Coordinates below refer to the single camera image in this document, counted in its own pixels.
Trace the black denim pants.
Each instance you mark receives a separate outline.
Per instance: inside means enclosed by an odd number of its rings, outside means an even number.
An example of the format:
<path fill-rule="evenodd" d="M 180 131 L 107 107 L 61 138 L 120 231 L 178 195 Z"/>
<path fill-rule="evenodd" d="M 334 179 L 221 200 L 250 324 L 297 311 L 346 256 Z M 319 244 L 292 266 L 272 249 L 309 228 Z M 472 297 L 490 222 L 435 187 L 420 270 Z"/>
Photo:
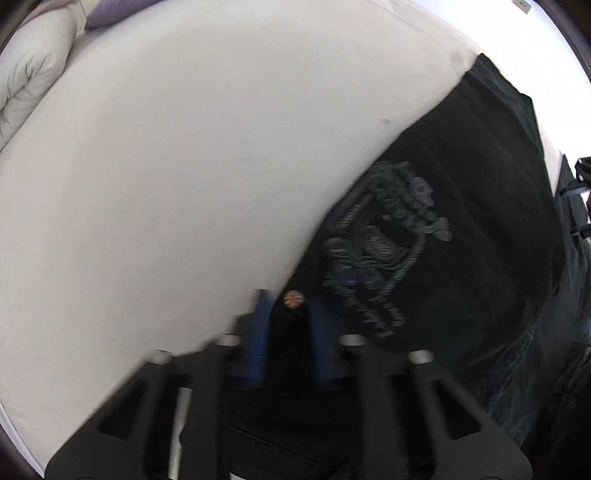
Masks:
<path fill-rule="evenodd" d="M 335 204 L 271 303 L 259 387 L 228 380 L 244 479 L 528 479 L 520 444 L 590 310 L 581 200 L 486 56 Z M 320 381 L 310 303 L 342 324 Z"/>

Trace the purple pillow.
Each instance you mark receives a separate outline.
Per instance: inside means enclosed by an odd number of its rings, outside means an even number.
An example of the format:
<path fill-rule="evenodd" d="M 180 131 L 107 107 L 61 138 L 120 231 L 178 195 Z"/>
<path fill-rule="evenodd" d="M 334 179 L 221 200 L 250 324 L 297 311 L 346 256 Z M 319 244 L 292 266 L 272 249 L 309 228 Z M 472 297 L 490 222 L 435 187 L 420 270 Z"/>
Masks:
<path fill-rule="evenodd" d="M 93 30 L 111 26 L 133 15 L 141 6 L 140 1 L 102 0 L 88 14 L 85 29 Z"/>

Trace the wall socket plate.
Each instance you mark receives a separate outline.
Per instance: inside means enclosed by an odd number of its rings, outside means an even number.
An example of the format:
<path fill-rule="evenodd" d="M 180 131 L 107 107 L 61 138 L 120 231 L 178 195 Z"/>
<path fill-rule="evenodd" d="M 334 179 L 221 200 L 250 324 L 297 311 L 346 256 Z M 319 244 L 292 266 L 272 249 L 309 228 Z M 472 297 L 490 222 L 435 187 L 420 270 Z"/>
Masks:
<path fill-rule="evenodd" d="M 526 0 L 513 0 L 513 3 L 525 13 L 528 13 L 532 8 L 531 4 Z"/>

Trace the folded beige duvet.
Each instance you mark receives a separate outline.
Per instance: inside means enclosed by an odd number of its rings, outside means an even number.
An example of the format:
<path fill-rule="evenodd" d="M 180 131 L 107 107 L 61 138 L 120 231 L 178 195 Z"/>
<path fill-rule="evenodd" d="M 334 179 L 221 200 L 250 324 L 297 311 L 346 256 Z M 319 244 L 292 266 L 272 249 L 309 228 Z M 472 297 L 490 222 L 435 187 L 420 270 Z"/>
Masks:
<path fill-rule="evenodd" d="M 20 27 L 1 53 L 1 146 L 24 125 L 62 75 L 77 36 L 70 6 L 45 11 Z"/>

